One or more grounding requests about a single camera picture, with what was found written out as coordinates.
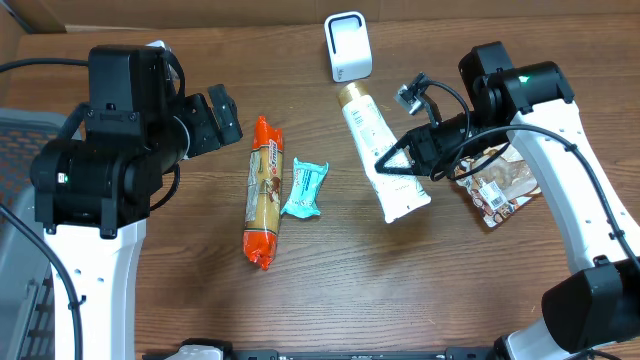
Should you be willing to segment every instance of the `white object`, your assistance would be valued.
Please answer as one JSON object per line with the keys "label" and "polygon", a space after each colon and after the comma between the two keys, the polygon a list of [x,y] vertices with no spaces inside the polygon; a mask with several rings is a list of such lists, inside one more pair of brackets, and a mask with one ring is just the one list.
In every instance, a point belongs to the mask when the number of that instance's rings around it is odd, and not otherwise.
{"label": "white object", "polygon": [[218,348],[202,345],[185,345],[167,360],[222,360],[222,351]]}
{"label": "white object", "polygon": [[[396,142],[389,126],[370,95],[356,98],[342,108],[342,114],[356,143],[364,172],[378,195],[384,220],[388,223],[431,202],[431,197],[413,175],[379,174],[376,161]],[[409,167],[409,159],[400,151],[387,162],[390,167]]]}
{"label": "white object", "polygon": [[[105,240],[100,229],[59,225],[55,235],[45,233],[46,243],[69,272],[80,305],[84,359],[133,360],[136,270],[147,221],[118,229]],[[67,308],[67,290],[52,267],[55,300],[55,356],[74,358],[73,323]]]}
{"label": "white object", "polygon": [[[564,137],[578,146],[602,186],[616,221],[625,231],[634,253],[640,254],[640,229],[631,218],[607,179],[582,128],[578,106],[554,100],[533,106],[526,115],[518,112],[512,125],[533,125]],[[612,231],[591,180],[576,157],[559,142],[543,134],[516,130],[507,133],[535,175],[551,213],[560,228],[572,274],[594,267],[593,259],[606,255],[610,262],[627,259],[620,244],[609,238]],[[507,338],[512,360],[556,360],[571,355],[549,334],[544,319]]]}
{"label": "white object", "polygon": [[373,60],[364,16],[357,11],[331,15],[324,22],[333,81],[361,79],[371,74]]}

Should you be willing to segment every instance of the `plastic package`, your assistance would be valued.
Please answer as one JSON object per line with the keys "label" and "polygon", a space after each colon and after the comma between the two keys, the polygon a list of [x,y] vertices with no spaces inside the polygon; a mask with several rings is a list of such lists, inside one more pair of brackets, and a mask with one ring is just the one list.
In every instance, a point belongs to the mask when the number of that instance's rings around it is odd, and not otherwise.
{"label": "plastic package", "polygon": [[249,162],[242,243],[245,255],[263,270],[269,268],[276,255],[283,150],[282,129],[273,129],[267,119],[260,116]]}
{"label": "plastic package", "polygon": [[[455,175],[480,166],[503,146],[507,145],[490,147],[477,159],[463,159],[456,167]],[[513,146],[484,170],[457,183],[467,189],[489,227],[502,223],[541,192],[531,169]]]}
{"label": "plastic package", "polygon": [[281,214],[288,213],[300,219],[320,215],[316,196],[328,171],[329,163],[320,166],[298,161],[298,158],[293,159],[293,185]]}
{"label": "plastic package", "polygon": [[[352,82],[338,94],[351,135],[356,143],[364,172],[378,195],[384,220],[391,223],[409,212],[431,202],[431,197],[413,175],[379,174],[376,161],[395,143],[380,110],[361,81]],[[388,166],[409,167],[407,155],[400,151],[388,162]]]}

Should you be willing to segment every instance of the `snack bag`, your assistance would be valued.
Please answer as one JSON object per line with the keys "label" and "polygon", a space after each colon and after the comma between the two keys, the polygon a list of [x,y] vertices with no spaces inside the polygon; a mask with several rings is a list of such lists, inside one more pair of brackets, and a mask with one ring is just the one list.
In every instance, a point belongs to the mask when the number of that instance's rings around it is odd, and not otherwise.
{"label": "snack bag", "polygon": [[320,166],[312,163],[293,159],[293,185],[289,200],[284,204],[280,214],[289,213],[300,219],[306,219],[314,215],[320,215],[316,205],[316,196],[324,177],[329,171],[329,163]]}
{"label": "snack bag", "polygon": [[[455,175],[473,170],[502,149],[502,144],[486,149],[478,158],[466,158],[455,169]],[[489,227],[495,227],[521,206],[541,193],[536,178],[520,153],[513,146],[505,149],[482,171],[457,181],[464,186],[473,204]]]}
{"label": "snack bag", "polygon": [[260,116],[249,161],[242,243],[245,255],[263,270],[269,268],[276,255],[283,149],[282,129],[273,129],[267,119]]}

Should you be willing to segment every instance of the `light blue sachet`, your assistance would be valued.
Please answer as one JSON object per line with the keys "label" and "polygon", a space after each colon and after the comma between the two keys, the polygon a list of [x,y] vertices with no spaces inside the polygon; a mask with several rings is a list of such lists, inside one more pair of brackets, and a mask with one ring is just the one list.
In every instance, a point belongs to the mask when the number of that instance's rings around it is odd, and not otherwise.
{"label": "light blue sachet", "polygon": [[280,214],[288,213],[300,219],[320,215],[316,196],[328,171],[329,163],[320,166],[293,159],[293,186]]}

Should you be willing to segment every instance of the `red and orange package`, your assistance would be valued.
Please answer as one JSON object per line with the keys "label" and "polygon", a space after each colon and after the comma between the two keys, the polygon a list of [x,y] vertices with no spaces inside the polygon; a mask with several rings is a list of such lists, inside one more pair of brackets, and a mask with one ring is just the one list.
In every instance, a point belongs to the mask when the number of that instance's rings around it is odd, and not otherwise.
{"label": "red and orange package", "polygon": [[282,188],[282,129],[274,129],[264,116],[258,118],[247,181],[244,236],[245,255],[263,270],[276,256],[280,227]]}

